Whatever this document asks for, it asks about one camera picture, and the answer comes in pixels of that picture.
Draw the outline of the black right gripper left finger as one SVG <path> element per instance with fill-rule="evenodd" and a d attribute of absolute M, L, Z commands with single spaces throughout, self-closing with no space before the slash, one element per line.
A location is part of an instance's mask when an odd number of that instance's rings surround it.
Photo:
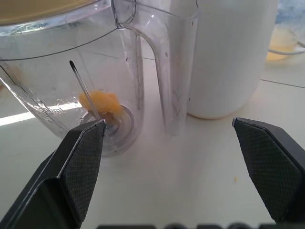
<path fill-rule="evenodd" d="M 36 169 L 0 222 L 2 229 L 78 229 L 96 185 L 104 120 L 70 130 Z"/>

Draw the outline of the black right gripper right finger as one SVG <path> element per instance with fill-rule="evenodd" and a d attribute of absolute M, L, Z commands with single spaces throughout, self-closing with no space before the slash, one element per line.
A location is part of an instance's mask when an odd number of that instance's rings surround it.
<path fill-rule="evenodd" d="M 305 227 L 305 150 L 282 128 L 236 117 L 236 132 L 249 177 L 273 228 Z"/>

